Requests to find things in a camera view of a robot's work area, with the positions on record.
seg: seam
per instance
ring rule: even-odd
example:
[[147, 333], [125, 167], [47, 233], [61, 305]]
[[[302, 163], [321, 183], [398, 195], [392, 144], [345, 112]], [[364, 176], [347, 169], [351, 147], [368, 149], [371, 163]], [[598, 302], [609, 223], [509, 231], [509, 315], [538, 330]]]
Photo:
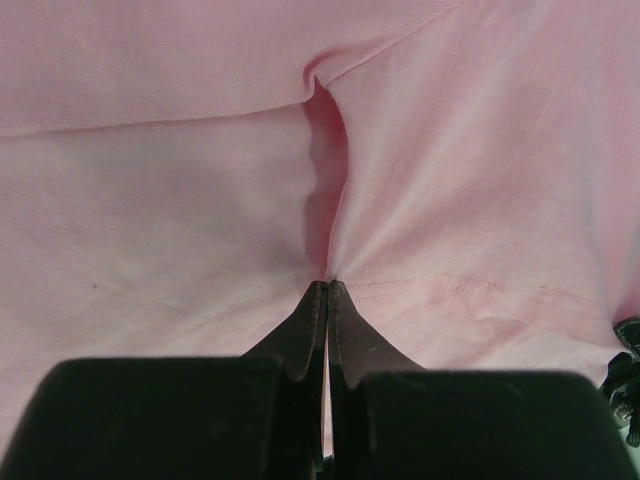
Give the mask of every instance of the seam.
[[546, 287], [535, 287], [535, 286], [519, 286], [519, 285], [506, 285], [506, 284], [502, 284], [502, 283], [495, 283], [495, 282], [488, 282], [485, 280], [479, 280], [477, 278], [473, 278], [473, 277], [469, 277], [466, 275], [457, 275], [457, 274], [450, 274], [450, 273], [433, 273], [433, 274], [429, 274], [429, 275], [420, 275], [417, 277], [413, 277], [411, 279], [408, 280], [397, 280], [397, 281], [393, 281], [393, 282], [380, 282], [380, 283], [364, 283], [364, 284], [360, 284], [360, 285], [349, 285], [350, 289], [358, 289], [358, 288], [372, 288], [372, 287], [384, 287], [384, 286], [392, 286], [392, 285], [401, 285], [401, 284], [405, 284], [405, 283], [413, 283], [414, 281], [418, 280], [425, 280], [425, 279], [429, 279], [429, 278], [457, 278], [457, 279], [461, 279], [461, 280], [465, 280], [468, 282], [473, 282], [473, 283], [477, 283], [480, 285], [486, 285], [489, 287], [498, 287], [498, 288], [509, 288], [509, 289], [515, 289], [515, 288], [522, 288], [522, 289], [535, 289], [535, 290], [541, 290], [544, 292], [548, 292], [560, 297], [565, 297], [565, 298], [569, 298], [572, 300], [576, 300], [578, 302], [581, 303], [585, 303], [587, 305], [600, 305], [599, 302], [594, 302], [592, 300], [587, 300], [585, 298], [581, 298], [578, 297], [576, 295], [572, 295], [570, 293], [565, 293], [565, 292], [560, 292], [558, 290], [553, 290], [551, 288], [546, 288]]
[[438, 19], [442, 18], [444, 15], [448, 14], [449, 12], [451, 12], [454, 9], [457, 9], [458, 7], [464, 5], [465, 3], [467, 3], [469, 0], [461, 0], [458, 3], [456, 3], [455, 5], [452, 5], [451, 7], [449, 7], [448, 9], [440, 12], [438, 15], [436, 15], [435, 17], [433, 17], [430, 20], [427, 20], [425, 23], [422, 23], [420, 25], [418, 25], [417, 27], [415, 27], [412, 30], [409, 30], [409, 32], [405, 33], [404, 35], [402, 35], [400, 38], [392, 41], [389, 45], [386, 45], [384, 47], [382, 47], [380, 50], [378, 50], [375, 53], [372, 53], [371, 55], [369, 55], [368, 57], [365, 57], [363, 60], [359, 61], [358, 63], [356, 63], [355, 65], [352, 65], [350, 67], [347, 67], [346, 70], [344, 70], [341, 73], [338, 73], [335, 77], [333, 77], [332, 79], [328, 80], [325, 83], [325, 88], [328, 88], [329, 85], [331, 85], [331, 83], [333, 83], [336, 80], [339, 80], [340, 78], [344, 77], [345, 75], [347, 75], [348, 73], [352, 72], [353, 70], [356, 70], [357, 68], [369, 63], [371, 60], [375, 59], [377, 56], [383, 54], [384, 52], [386, 52], [387, 50], [395, 47], [397, 44], [399, 44], [400, 42], [402, 42], [403, 40], [409, 38], [410, 36], [412, 36], [415, 33], [418, 33], [420, 30], [422, 30], [423, 28], [431, 25], [433, 22], [437, 21]]
[[[493, 300], [505, 300], [506, 299], [505, 296], [489, 295], [487, 293], [477, 292], [475, 290], [469, 290], [469, 289], [466, 289], [466, 288], [457, 287], [455, 285], [445, 285], [443, 283], [434, 283], [434, 282], [430, 282], [430, 285], [434, 286], [434, 287], [438, 287], [438, 288], [446, 288], [446, 289], [449, 289], [449, 290], [456, 290], [456, 291], [459, 291], [459, 292], [462, 292], [462, 293], [466, 293], [466, 294], [470, 294], [470, 295], [478, 295], [478, 296], [485, 297], [485, 298], [491, 298]], [[397, 295], [402, 295], [402, 294], [407, 293], [407, 292], [408, 291], [405, 290], [404, 292], [396, 292], [396, 293], [391, 293], [391, 294], [386, 294], [386, 295], [369, 295], [369, 296], [359, 297], [359, 298], [357, 298], [357, 301], [392, 298], [392, 297], [396, 297]], [[570, 312], [570, 313], [574, 313], [574, 314], [579, 314], [579, 315], [582, 315], [582, 316], [585, 316], [585, 317], [591, 317], [591, 318], [598, 318], [599, 317], [599, 315], [591, 313], [591, 312], [586, 312], [586, 311], [583, 311], [583, 310], [576, 310], [576, 309], [573, 309], [573, 308], [564, 307], [562, 305], [558, 305], [557, 303], [553, 303], [553, 302], [545, 302], [544, 300], [541, 300], [541, 299], [535, 298], [535, 297], [528, 298], [527, 301], [535, 302], [535, 303], [539, 304], [542, 307], [550, 307], [550, 308], [553, 308], [555, 310], [560, 310], [560, 311], [564, 311], [564, 312]]]

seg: pink cloth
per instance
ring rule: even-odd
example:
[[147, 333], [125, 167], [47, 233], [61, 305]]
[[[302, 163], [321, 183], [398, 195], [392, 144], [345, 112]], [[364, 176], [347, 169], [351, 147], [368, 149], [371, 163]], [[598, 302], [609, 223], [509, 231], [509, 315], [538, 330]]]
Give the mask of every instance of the pink cloth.
[[0, 452], [77, 356], [314, 279], [430, 368], [599, 384], [640, 313], [637, 0], [3, 2]]

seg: black plastic part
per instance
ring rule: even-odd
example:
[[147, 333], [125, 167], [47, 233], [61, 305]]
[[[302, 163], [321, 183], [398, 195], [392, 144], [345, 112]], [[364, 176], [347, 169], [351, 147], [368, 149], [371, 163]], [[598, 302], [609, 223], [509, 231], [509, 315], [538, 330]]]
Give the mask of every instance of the black plastic part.
[[629, 427], [627, 445], [640, 447], [640, 360], [635, 355], [621, 352], [609, 362], [607, 378], [600, 392], [609, 403], [609, 409], [618, 428]]
[[428, 372], [329, 287], [336, 480], [637, 480], [602, 395], [568, 373]]
[[322, 468], [326, 290], [312, 283], [241, 358], [58, 365], [31, 400], [0, 479], [309, 480]]
[[[323, 462], [327, 337], [334, 458]], [[603, 391], [626, 379], [614, 370]], [[603, 397], [571, 374], [427, 371], [343, 283], [313, 282], [239, 358], [58, 365], [0, 479], [637, 480]]]
[[640, 317], [631, 317], [613, 327], [620, 342], [640, 359]]

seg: pink t-shirt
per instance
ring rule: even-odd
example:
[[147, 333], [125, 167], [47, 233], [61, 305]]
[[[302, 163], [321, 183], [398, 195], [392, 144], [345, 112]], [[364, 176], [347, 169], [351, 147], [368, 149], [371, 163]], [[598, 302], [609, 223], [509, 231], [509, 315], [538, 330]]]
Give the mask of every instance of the pink t-shirt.
[[599, 384], [640, 313], [637, 0], [0, 19], [0, 452], [56, 362], [240, 354], [316, 279], [436, 369]]

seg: stitching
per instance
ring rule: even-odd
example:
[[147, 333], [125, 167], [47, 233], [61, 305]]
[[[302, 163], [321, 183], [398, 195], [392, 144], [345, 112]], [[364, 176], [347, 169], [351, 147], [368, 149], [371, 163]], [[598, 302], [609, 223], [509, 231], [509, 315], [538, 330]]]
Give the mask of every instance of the stitching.
[[[491, 298], [491, 299], [494, 299], [494, 300], [504, 300], [505, 299], [504, 296], [489, 295], [489, 294], [486, 294], [486, 293], [477, 292], [475, 290], [469, 290], [469, 289], [462, 288], [462, 287], [457, 287], [457, 286], [454, 286], [454, 285], [445, 285], [443, 283], [434, 283], [434, 282], [431, 282], [430, 284], [432, 286], [434, 286], [434, 287], [447, 288], [447, 289], [450, 289], [450, 290], [456, 290], [456, 291], [460, 291], [460, 292], [471, 294], [471, 295], [479, 295], [481, 297]], [[382, 299], [382, 298], [392, 298], [392, 297], [395, 297], [397, 295], [402, 295], [404, 293], [407, 293], [407, 291], [398, 292], [398, 293], [395, 293], [395, 294], [387, 294], [387, 295], [370, 295], [370, 296], [365, 296], [365, 297], [359, 297], [357, 299], [357, 301], [375, 300], [375, 299]], [[586, 316], [586, 317], [591, 317], [591, 318], [597, 318], [598, 317], [597, 314], [594, 314], [594, 313], [591, 313], [591, 312], [585, 312], [583, 310], [576, 310], [576, 309], [573, 309], [573, 308], [564, 307], [562, 305], [558, 305], [557, 303], [553, 303], [553, 302], [545, 302], [545, 301], [543, 301], [543, 300], [541, 300], [539, 298], [535, 298], [535, 297], [531, 297], [531, 298], [527, 299], [527, 301], [535, 302], [535, 303], [539, 304], [542, 307], [550, 307], [550, 308], [553, 308], [555, 310], [561, 310], [561, 311], [565, 311], [565, 312], [576, 313], [576, 314], [580, 314], [580, 315], [583, 315], [583, 316]]]
[[374, 58], [376, 58], [378, 55], [383, 54], [384, 52], [386, 52], [387, 50], [395, 47], [397, 44], [399, 44], [400, 42], [402, 42], [403, 40], [409, 38], [410, 36], [412, 36], [414, 33], [419, 32], [420, 30], [422, 30], [423, 28], [427, 27], [428, 25], [430, 25], [431, 23], [435, 22], [436, 20], [438, 20], [439, 18], [441, 18], [443, 15], [446, 15], [447, 13], [449, 13], [450, 11], [460, 7], [461, 5], [465, 4], [468, 0], [461, 0], [458, 3], [456, 3], [455, 5], [452, 5], [451, 7], [449, 7], [448, 9], [442, 11], [440, 14], [436, 15], [435, 17], [433, 17], [430, 20], [427, 20], [425, 23], [418, 25], [417, 27], [415, 27], [413, 30], [410, 30], [409, 32], [405, 33], [404, 35], [402, 35], [400, 38], [398, 38], [397, 40], [394, 40], [393, 42], [391, 42], [389, 45], [387, 45], [386, 47], [383, 47], [380, 51], [375, 52], [373, 54], [371, 54], [369, 57], [366, 57], [364, 60], [361, 60], [360, 62], [356, 63], [355, 65], [352, 65], [350, 67], [348, 67], [345, 71], [343, 71], [342, 73], [338, 73], [335, 77], [333, 77], [331, 80], [327, 81], [325, 83], [325, 88], [328, 88], [329, 85], [331, 85], [331, 83], [333, 83], [336, 80], [339, 80], [340, 78], [344, 77], [345, 75], [347, 75], [348, 73], [356, 70], [357, 68], [365, 65], [366, 63], [370, 62], [371, 60], [373, 60]]
[[452, 273], [432, 273], [429, 275], [420, 275], [414, 278], [411, 278], [409, 280], [398, 280], [398, 281], [393, 281], [393, 282], [380, 282], [380, 283], [365, 283], [365, 284], [360, 284], [360, 285], [349, 285], [350, 289], [357, 289], [357, 288], [371, 288], [371, 287], [383, 287], [383, 286], [391, 286], [391, 285], [401, 285], [403, 283], [412, 283], [416, 280], [424, 280], [424, 279], [428, 279], [428, 278], [433, 278], [433, 277], [442, 277], [442, 278], [458, 278], [458, 279], [462, 279], [462, 280], [466, 280], [468, 282], [473, 282], [473, 283], [477, 283], [480, 285], [487, 285], [490, 287], [499, 287], [499, 288], [532, 288], [532, 289], [536, 289], [536, 290], [542, 290], [545, 292], [549, 292], [552, 293], [554, 295], [558, 295], [560, 297], [566, 297], [566, 298], [570, 298], [572, 300], [576, 300], [578, 302], [582, 302], [582, 303], [586, 303], [588, 305], [600, 305], [598, 302], [594, 302], [592, 300], [587, 300], [585, 298], [580, 298], [576, 295], [571, 295], [569, 293], [564, 293], [564, 292], [560, 292], [558, 290], [553, 290], [551, 288], [546, 288], [546, 287], [527, 287], [527, 286], [523, 286], [523, 285], [505, 285], [502, 283], [495, 283], [495, 282], [488, 282], [485, 280], [479, 280], [477, 278], [473, 278], [473, 277], [469, 277], [469, 276], [465, 276], [465, 275], [456, 275], [456, 274], [452, 274]]

